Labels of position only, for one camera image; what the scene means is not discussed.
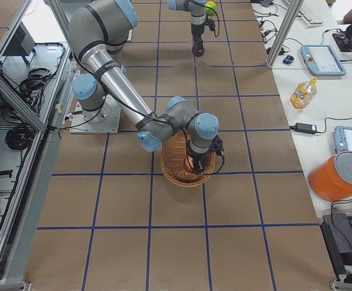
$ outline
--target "white keyboard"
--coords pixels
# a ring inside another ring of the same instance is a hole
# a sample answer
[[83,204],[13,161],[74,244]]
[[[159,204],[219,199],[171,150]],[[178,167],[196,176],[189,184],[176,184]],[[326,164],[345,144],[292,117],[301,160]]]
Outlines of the white keyboard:
[[[288,6],[291,3],[291,0],[282,0],[284,3],[288,4]],[[309,27],[313,26],[321,26],[323,25],[324,21],[322,18],[320,18],[319,15],[317,15],[315,12],[312,11],[312,9],[307,6],[306,4],[302,4],[300,8],[300,18],[302,21]]]

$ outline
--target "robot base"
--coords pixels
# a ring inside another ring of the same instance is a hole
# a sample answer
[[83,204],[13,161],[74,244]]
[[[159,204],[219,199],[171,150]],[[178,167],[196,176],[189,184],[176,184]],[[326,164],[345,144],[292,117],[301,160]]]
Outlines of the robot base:
[[[87,122],[84,119],[83,114],[74,115],[72,119],[71,126],[75,126],[70,129],[70,133],[75,134],[94,134],[94,133],[118,133],[118,128],[120,124],[121,117],[121,107],[118,103],[113,99],[113,97],[107,95],[106,103],[112,108],[109,114],[100,121],[96,122]],[[75,110],[81,111],[81,106],[77,103]]]

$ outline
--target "wicker basket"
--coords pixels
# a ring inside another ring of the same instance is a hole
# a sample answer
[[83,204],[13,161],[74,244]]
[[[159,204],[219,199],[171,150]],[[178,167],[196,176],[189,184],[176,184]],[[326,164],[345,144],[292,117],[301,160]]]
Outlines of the wicker basket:
[[[183,168],[186,158],[186,140],[182,130],[168,139],[161,150],[161,169],[170,182],[182,187],[197,187],[206,182],[210,175],[188,173]],[[212,173],[215,166],[215,153],[203,158],[204,173]]]

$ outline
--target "orange container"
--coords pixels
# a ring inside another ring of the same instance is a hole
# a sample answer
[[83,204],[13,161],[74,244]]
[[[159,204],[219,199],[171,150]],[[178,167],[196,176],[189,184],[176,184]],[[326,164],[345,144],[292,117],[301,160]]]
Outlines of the orange container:
[[312,190],[327,201],[352,195],[352,152],[333,155],[308,175]]

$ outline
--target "plastic bottle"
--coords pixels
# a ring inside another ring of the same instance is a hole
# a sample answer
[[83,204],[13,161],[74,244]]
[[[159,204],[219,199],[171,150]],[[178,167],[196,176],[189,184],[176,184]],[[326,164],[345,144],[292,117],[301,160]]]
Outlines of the plastic bottle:
[[316,81],[316,78],[312,78],[309,81],[304,81],[297,86],[290,99],[293,107],[296,109],[302,109],[311,102],[316,95]]

